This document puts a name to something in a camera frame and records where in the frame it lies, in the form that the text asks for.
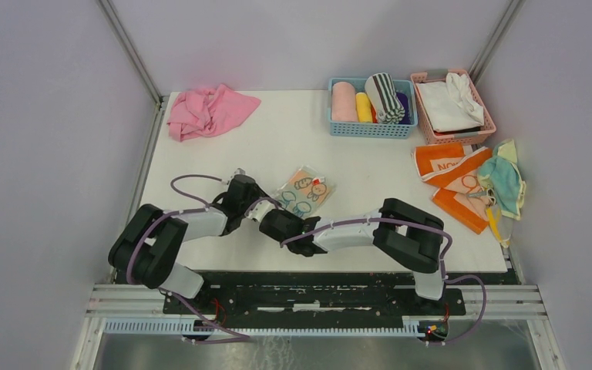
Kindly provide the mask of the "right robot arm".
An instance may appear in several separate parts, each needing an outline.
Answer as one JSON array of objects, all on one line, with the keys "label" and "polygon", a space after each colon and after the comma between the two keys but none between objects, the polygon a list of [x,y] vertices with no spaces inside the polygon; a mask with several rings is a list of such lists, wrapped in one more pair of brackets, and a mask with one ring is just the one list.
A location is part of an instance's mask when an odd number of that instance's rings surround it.
[{"label": "right robot arm", "polygon": [[438,217],[395,198],[365,215],[333,220],[301,219],[274,208],[259,221],[259,231],[304,257],[351,247],[376,247],[414,277],[415,292],[431,301],[443,296],[442,242],[452,242]]}]

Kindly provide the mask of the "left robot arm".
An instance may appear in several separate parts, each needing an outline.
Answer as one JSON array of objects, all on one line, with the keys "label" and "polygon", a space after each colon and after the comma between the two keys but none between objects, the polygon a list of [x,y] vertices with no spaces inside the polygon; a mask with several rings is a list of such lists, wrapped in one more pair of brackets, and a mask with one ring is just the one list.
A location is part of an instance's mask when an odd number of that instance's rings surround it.
[{"label": "left robot arm", "polygon": [[260,211],[278,207],[252,177],[237,173],[225,183],[227,189],[211,202],[187,194],[201,202],[201,208],[167,211],[150,203],[140,206],[111,247],[109,264],[125,275],[127,284],[195,298],[205,278],[177,262],[183,244],[226,236],[243,220],[257,220]]}]

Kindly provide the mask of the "teal rabbit pattern towel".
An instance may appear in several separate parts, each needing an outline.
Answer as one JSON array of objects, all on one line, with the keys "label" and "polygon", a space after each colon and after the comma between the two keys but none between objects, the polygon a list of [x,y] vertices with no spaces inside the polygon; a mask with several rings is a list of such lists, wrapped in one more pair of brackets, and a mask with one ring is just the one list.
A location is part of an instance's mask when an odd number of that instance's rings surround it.
[{"label": "teal rabbit pattern towel", "polygon": [[281,207],[305,219],[312,217],[335,192],[336,183],[310,166],[301,166],[272,197]]}]

